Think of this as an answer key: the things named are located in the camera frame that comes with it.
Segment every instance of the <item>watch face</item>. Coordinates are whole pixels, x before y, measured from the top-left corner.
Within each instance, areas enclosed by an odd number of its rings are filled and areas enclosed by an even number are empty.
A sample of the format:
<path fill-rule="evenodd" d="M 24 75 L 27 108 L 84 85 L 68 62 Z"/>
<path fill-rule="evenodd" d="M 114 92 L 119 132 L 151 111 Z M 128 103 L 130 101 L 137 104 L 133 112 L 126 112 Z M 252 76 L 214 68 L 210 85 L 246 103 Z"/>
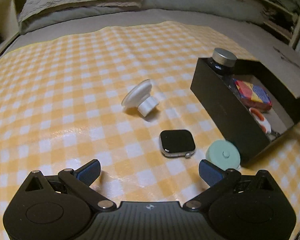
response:
<path fill-rule="evenodd" d="M 193 152 L 195 144 L 188 130 L 165 130 L 160 133 L 162 150 L 167 154 Z"/>

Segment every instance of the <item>white plastic knob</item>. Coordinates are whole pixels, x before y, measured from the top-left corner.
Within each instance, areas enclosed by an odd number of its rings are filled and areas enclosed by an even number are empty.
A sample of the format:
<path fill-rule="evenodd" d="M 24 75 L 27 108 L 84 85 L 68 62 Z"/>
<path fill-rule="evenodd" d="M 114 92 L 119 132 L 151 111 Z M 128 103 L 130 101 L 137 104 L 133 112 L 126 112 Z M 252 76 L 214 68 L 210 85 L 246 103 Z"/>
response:
<path fill-rule="evenodd" d="M 159 104 L 155 98 L 150 96 L 151 89 L 151 80 L 143 80 L 124 97 L 121 106 L 124 108 L 137 107 L 138 111 L 146 117 Z"/>

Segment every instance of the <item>open cardboard box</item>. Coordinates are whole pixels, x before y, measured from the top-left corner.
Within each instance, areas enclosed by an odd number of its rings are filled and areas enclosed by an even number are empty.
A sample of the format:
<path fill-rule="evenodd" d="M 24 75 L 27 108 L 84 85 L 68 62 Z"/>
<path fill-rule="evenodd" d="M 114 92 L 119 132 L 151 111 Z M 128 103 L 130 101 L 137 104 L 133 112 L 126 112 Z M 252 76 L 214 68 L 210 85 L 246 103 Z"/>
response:
<path fill-rule="evenodd" d="M 266 90 L 273 107 L 264 116 L 270 122 L 271 128 L 281 134 L 278 138 L 262 131 L 248 108 L 207 65 L 207 58 L 198 59 L 191 90 L 224 138 L 237 147 L 241 164 L 245 164 L 300 122 L 300 102 L 258 61 L 237 60 L 234 78 L 259 85 Z"/>

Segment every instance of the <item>smartwatch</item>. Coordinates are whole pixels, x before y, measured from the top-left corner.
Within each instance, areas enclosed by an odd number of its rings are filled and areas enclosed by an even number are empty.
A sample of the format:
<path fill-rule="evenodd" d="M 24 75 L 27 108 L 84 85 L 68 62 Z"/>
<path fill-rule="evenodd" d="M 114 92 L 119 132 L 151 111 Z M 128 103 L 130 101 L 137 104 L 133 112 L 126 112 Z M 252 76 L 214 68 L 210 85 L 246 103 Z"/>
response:
<path fill-rule="evenodd" d="M 192 134 L 188 130 L 165 130 L 159 136 L 160 150 L 165 157 L 190 158 L 195 152 Z"/>

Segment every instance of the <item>gingham cloth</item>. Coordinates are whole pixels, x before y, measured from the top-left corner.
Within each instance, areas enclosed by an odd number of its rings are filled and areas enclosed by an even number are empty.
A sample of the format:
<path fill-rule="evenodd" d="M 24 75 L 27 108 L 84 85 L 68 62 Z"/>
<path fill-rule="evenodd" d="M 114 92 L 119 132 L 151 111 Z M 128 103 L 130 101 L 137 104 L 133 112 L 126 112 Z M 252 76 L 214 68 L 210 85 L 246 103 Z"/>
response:
<path fill-rule="evenodd" d="M 92 188 L 114 200 L 181 203 L 207 188 L 198 174 L 205 151 L 222 135 L 190 90 L 198 57 L 215 47 L 255 59 L 209 27 L 164 22 L 107 27 L 32 44 L 0 60 L 0 239 L 2 215 L 31 170 L 77 169 L 97 158 Z M 124 96 L 150 78 L 157 110 L 142 118 L 122 112 Z M 162 130 L 188 129 L 197 152 L 167 159 Z M 297 214 L 300 228 L 300 125 L 267 155 L 242 169 L 267 169 Z"/>

